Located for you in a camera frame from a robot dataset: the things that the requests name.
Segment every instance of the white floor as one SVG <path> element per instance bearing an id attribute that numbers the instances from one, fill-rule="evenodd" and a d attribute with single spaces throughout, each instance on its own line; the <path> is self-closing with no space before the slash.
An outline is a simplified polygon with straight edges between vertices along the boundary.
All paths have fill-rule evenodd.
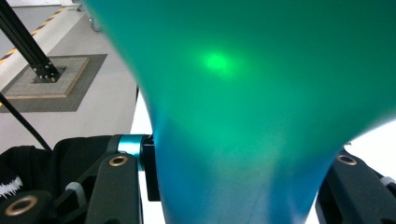
<path id="1" fill-rule="evenodd" d="M 50 7 L 14 7 L 14 11 L 25 25 L 26 29 L 32 33 L 38 26 L 49 18 L 60 6 Z M 0 32 L 0 58 L 3 57 L 14 46 L 7 37 Z"/>
<path id="2" fill-rule="evenodd" d="M 34 21 L 34 25 L 29 26 L 36 28 L 58 8 L 60 7 L 41 7 L 40 13 L 46 11 L 47 13 L 43 13 L 46 16 L 41 17 L 41 21 L 26 22 Z M 22 14 L 29 10 L 37 11 L 38 7 L 17 8 Z M 84 12 L 76 11 L 75 7 L 65 8 L 35 35 L 35 40 L 49 56 L 107 54 L 78 111 L 23 113 L 50 147 L 69 137 L 131 131 L 136 88 L 133 76 L 104 34 L 92 30 Z M 0 50 L 8 52 L 10 46 L 2 44 Z M 19 53 L 14 53 L 6 59 L 0 65 L 0 89 L 3 89 L 26 64 Z M 0 113 L 0 143 L 0 153 L 20 145 L 41 147 L 9 113 Z"/>

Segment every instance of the black fabric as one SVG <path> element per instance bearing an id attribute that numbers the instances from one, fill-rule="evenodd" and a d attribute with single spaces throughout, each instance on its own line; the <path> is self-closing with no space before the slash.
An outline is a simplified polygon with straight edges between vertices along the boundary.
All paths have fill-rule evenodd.
<path id="1" fill-rule="evenodd" d="M 0 202 L 23 191 L 20 177 L 0 162 Z"/>
<path id="2" fill-rule="evenodd" d="M 0 164 L 3 164 L 0 181 L 7 182 L 18 175 L 23 189 L 46 190 L 57 198 L 68 183 L 76 181 L 105 153 L 111 137 L 64 139 L 53 151 L 35 147 L 10 148 L 0 155 Z"/>
<path id="3" fill-rule="evenodd" d="M 57 166 L 51 151 L 35 147 L 12 147 L 0 156 L 0 162 L 15 172 L 26 189 L 42 189 L 58 195 Z"/>

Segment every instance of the screw hole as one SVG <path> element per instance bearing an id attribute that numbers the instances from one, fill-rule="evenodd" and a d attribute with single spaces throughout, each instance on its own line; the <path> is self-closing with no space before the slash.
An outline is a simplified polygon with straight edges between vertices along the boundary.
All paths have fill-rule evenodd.
<path id="1" fill-rule="evenodd" d="M 36 196 L 25 196 L 18 199 L 16 202 L 9 205 L 6 209 L 6 215 L 9 217 L 15 217 L 29 211 L 37 204 Z"/>
<path id="2" fill-rule="evenodd" d="M 128 158 L 126 158 L 125 156 L 118 156 L 118 157 L 114 157 L 113 159 L 110 160 L 109 164 L 111 166 L 121 166 L 123 164 L 125 164 L 125 162 L 128 161 Z"/>
<path id="3" fill-rule="evenodd" d="M 337 160 L 342 162 L 343 164 L 346 164 L 346 165 L 356 165 L 356 164 L 358 164 L 358 162 L 355 159 L 353 159 L 353 158 L 351 158 L 349 156 L 346 156 L 346 155 L 339 155 L 337 157 Z"/>

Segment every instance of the teal fabric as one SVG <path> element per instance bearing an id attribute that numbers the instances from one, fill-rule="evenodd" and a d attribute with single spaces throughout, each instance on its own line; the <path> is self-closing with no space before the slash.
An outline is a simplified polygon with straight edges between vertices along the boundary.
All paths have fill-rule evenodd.
<path id="1" fill-rule="evenodd" d="M 87 4 L 147 100 L 167 223 L 302 223 L 396 113 L 396 1 Z"/>

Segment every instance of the black cable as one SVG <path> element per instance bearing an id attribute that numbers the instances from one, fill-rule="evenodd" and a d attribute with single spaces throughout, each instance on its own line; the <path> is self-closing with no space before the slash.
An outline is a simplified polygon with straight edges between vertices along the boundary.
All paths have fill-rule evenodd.
<path id="1" fill-rule="evenodd" d="M 40 145 L 49 151 L 52 151 L 50 146 L 46 143 L 43 137 L 35 130 L 35 128 L 22 116 L 20 112 L 6 99 L 3 93 L 0 92 L 0 102 L 9 110 L 9 112 L 31 133 Z"/>

